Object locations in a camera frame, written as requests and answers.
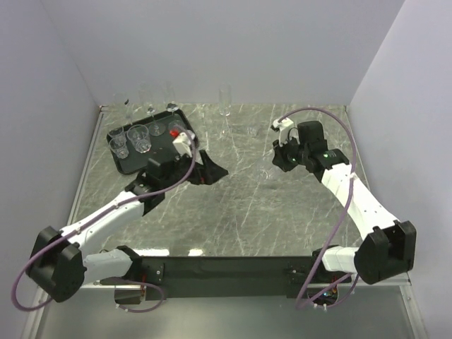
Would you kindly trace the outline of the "clear ribbed tumbler glass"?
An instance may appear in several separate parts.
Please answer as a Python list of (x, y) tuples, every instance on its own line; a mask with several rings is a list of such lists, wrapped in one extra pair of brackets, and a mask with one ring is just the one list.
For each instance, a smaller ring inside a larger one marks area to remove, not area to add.
[(151, 149), (150, 134), (147, 126), (132, 126), (126, 132), (126, 136), (137, 152), (146, 153)]

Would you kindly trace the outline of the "small clear shot glass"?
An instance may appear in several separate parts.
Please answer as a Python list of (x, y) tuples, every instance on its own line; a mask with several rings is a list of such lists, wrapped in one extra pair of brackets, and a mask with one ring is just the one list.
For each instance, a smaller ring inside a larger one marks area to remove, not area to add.
[(112, 138), (109, 141), (109, 149), (119, 159), (125, 159), (129, 156), (129, 149), (127, 148), (126, 141), (123, 138)]

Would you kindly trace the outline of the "round clear stemless glass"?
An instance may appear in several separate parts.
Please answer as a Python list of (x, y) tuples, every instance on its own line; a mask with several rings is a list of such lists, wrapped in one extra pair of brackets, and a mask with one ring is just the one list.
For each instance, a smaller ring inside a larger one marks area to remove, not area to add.
[(179, 109), (179, 106), (176, 103), (174, 88), (169, 81), (162, 86), (162, 95), (165, 109), (171, 114), (168, 124), (169, 131), (171, 133), (181, 133), (183, 121), (176, 115), (176, 111)]

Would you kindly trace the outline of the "small clear tumbler glass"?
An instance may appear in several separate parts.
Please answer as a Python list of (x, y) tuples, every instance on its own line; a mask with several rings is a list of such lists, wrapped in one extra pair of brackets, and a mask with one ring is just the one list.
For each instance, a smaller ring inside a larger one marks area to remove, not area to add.
[(108, 136), (115, 141), (125, 142), (126, 141), (126, 135), (124, 132), (124, 127), (114, 127), (112, 130), (108, 132)]

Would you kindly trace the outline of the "clear stemmed wine glass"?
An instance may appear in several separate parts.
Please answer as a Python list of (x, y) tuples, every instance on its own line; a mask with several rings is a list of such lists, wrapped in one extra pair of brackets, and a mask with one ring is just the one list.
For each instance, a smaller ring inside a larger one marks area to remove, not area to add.
[(128, 125), (137, 126), (136, 115), (142, 110), (143, 105), (132, 102), (126, 93), (113, 95), (114, 107), (125, 119)]

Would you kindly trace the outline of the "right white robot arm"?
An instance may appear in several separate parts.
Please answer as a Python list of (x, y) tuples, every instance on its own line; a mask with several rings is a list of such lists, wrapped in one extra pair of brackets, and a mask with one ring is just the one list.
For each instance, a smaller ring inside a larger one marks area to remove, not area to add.
[(362, 238), (359, 247), (331, 246), (311, 264), (311, 274), (326, 282), (336, 271), (358, 274), (373, 285), (413, 269), (417, 231), (401, 222), (371, 194), (352, 170), (344, 153), (328, 147), (318, 121), (295, 124), (276, 119), (272, 129), (279, 133), (273, 142), (272, 163), (284, 172), (302, 165), (341, 203)]

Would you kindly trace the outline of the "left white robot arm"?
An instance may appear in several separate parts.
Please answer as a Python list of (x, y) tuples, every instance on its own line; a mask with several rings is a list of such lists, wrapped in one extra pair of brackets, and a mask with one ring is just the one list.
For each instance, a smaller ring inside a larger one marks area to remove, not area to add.
[(136, 178), (107, 205), (81, 221), (60, 230), (46, 227), (37, 236), (25, 269), (55, 302), (64, 302), (81, 286), (96, 280), (122, 279), (136, 283), (143, 259), (127, 246), (95, 253), (108, 236), (129, 222), (142, 218), (165, 199), (167, 191), (184, 182), (212, 185), (229, 172), (200, 150), (200, 162), (190, 155), (149, 159)]

